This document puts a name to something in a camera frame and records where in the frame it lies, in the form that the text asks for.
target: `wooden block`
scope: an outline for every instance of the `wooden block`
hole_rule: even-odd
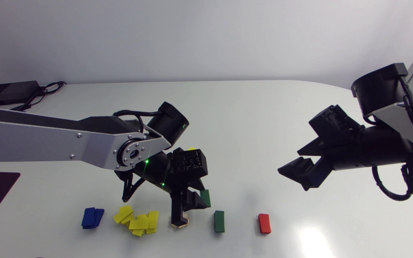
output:
[[[132,207],[130,205],[122,206],[119,208],[119,212],[113,216],[113,219],[116,223],[120,223],[124,220],[128,215],[133,212]]]
[[[200,190],[200,198],[202,199],[203,202],[207,205],[207,207],[211,207],[211,202],[210,202],[210,191],[207,190]]]
[[[214,232],[216,233],[224,233],[224,212],[223,211],[215,211],[214,212]]]
[[[261,234],[270,234],[272,232],[270,230],[270,220],[268,214],[259,214],[259,228],[261,230]]]
[[[150,211],[148,213],[148,219],[149,219],[149,229],[156,229],[157,228],[157,219],[159,218],[159,212],[158,211]]]
[[[157,229],[147,229],[146,234],[156,233]]]
[[[130,221],[133,220],[133,219],[135,219],[135,218],[133,217],[133,213],[130,213],[128,216],[125,217],[125,219],[123,219],[123,220],[121,221],[121,223],[128,226],[128,224],[130,223]]]
[[[144,234],[144,230],[133,230],[132,234],[140,237]]]
[[[136,219],[130,221],[128,225],[129,230],[146,230],[149,226],[149,219],[146,214],[136,216]]]

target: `white wall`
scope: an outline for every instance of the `white wall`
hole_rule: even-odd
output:
[[[309,80],[413,60],[413,0],[0,0],[0,83]]]

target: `white table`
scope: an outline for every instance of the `white table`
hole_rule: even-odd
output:
[[[363,124],[349,90],[301,81],[66,85],[28,112],[79,120],[155,111],[163,101],[190,121],[175,147],[206,155],[211,208],[187,212],[190,224],[176,230],[169,195],[144,183],[128,204],[136,214],[158,210],[159,221],[157,233],[139,238],[111,218],[123,206],[113,171],[79,161],[0,163],[21,173],[0,204],[0,257],[413,257],[413,196],[392,201],[370,168],[334,171],[308,192],[277,172],[316,137],[308,121],[327,106]],[[404,193],[399,168],[379,171]],[[105,209],[94,230],[80,225],[87,207]],[[215,210],[225,211],[223,234],[214,233]],[[259,213],[270,214],[270,235],[259,233]]]

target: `yellow block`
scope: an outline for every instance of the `yellow block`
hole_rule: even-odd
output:
[[[132,234],[140,237],[144,234],[144,230],[133,230]]]
[[[122,206],[119,208],[119,212],[113,216],[113,219],[116,223],[120,223],[124,220],[128,215],[133,212],[132,207],[130,205]]]
[[[156,229],[147,229],[146,234],[156,233]]]
[[[136,216],[136,219],[130,221],[128,225],[129,230],[145,230],[149,226],[149,219],[146,214]]]
[[[148,213],[149,225],[148,228],[155,229],[157,228],[157,218],[159,217],[158,211],[150,211]]]
[[[128,226],[128,224],[130,223],[131,220],[135,219],[133,217],[133,213],[130,213],[130,215],[126,216],[125,219],[123,219],[121,221],[122,224],[126,224]]]

